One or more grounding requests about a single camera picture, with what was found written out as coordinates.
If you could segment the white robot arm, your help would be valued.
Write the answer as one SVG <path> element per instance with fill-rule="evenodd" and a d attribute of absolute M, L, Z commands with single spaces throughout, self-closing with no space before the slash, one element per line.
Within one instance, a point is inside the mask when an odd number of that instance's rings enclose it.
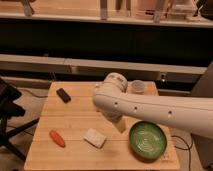
<path fill-rule="evenodd" d="M 213 139 L 213 98 L 127 93 L 128 82 L 110 73 L 93 94 L 93 104 L 113 124 L 122 116 L 174 127 Z"/>

